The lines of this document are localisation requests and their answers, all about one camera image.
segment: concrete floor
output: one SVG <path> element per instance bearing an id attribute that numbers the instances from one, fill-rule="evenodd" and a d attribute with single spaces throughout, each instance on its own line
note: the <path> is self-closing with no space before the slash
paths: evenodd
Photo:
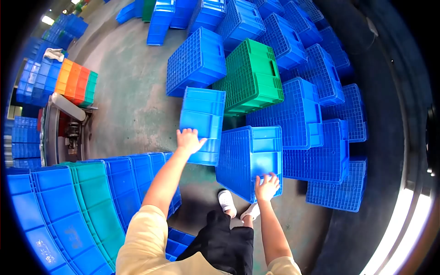
<path id="1" fill-rule="evenodd" d="M 89 23 L 71 45 L 69 59 L 99 74 L 90 138 L 92 158 L 176 149 L 181 98 L 165 95 L 168 57 L 186 39 L 186 31 L 169 30 L 164 46 L 147 46 L 148 23 L 132 19 L 119 25 L 116 14 L 132 0 L 103 4 L 92 0 L 81 16 Z M 272 200 L 295 261 L 309 274 L 321 250 L 332 211 L 305 203 L 306 182 L 284 179 L 283 195 Z M 180 181 L 182 206 L 169 224 L 196 235 L 206 213 L 219 207 L 215 169 L 187 164 Z M 248 204 L 234 195 L 238 212 Z M 238 218 L 231 227 L 241 226 Z M 254 274 L 265 274 L 260 219 L 255 221 Z"/>

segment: white shoe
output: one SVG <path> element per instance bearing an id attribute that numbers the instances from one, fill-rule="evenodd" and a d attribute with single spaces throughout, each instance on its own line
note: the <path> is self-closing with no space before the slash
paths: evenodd
<path id="1" fill-rule="evenodd" d="M 240 216 L 240 219 L 243 221 L 243 218 L 247 215 L 252 216 L 252 220 L 255 220 L 260 215 L 260 207 L 258 203 L 251 204 L 249 208 Z"/>
<path id="2" fill-rule="evenodd" d="M 220 206 L 223 210 L 223 212 L 226 212 L 226 210 L 232 209 L 235 214 L 231 219 L 235 218 L 237 215 L 237 209 L 235 208 L 234 201 L 232 200 L 232 194 L 229 192 L 229 190 L 222 190 L 217 195 L 219 199 Z"/>

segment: black shorts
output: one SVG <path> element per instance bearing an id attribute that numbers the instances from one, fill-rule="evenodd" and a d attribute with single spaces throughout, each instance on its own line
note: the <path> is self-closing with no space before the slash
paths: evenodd
<path id="1" fill-rule="evenodd" d="M 229 229 L 231 217 L 213 210 L 206 216 L 207 225 L 176 260 L 184 260 L 198 251 L 216 269 L 233 275 L 252 275 L 253 229 Z"/>

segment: beige shirt sleeve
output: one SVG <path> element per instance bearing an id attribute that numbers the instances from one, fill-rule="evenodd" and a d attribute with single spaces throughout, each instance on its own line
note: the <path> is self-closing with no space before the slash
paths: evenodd
<path id="1" fill-rule="evenodd" d="M 116 259 L 116 274 L 141 274 L 169 263 L 165 259 L 168 225 L 163 212 L 154 205 L 145 205 L 128 225 L 125 243 Z"/>
<path id="2" fill-rule="evenodd" d="M 266 275 L 301 275 L 301 270 L 292 257 L 284 256 L 276 258 L 268 265 L 269 272 Z"/>

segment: hand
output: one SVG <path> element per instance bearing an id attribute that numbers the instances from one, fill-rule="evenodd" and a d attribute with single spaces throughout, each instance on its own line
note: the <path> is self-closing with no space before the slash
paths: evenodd
<path id="1" fill-rule="evenodd" d="M 269 175 L 264 174 L 262 184 L 260 184 L 260 177 L 257 176 L 257 179 L 255 180 L 255 197 L 257 198 L 257 201 L 270 201 L 279 189 L 280 185 L 278 177 L 273 172 L 270 172 L 270 175 L 272 178 L 269 180 Z"/>
<path id="2" fill-rule="evenodd" d="M 188 156 L 199 151 L 208 139 L 203 138 L 199 141 L 197 134 L 196 129 L 183 129 L 182 132 L 177 130 L 177 150 L 188 154 Z"/>

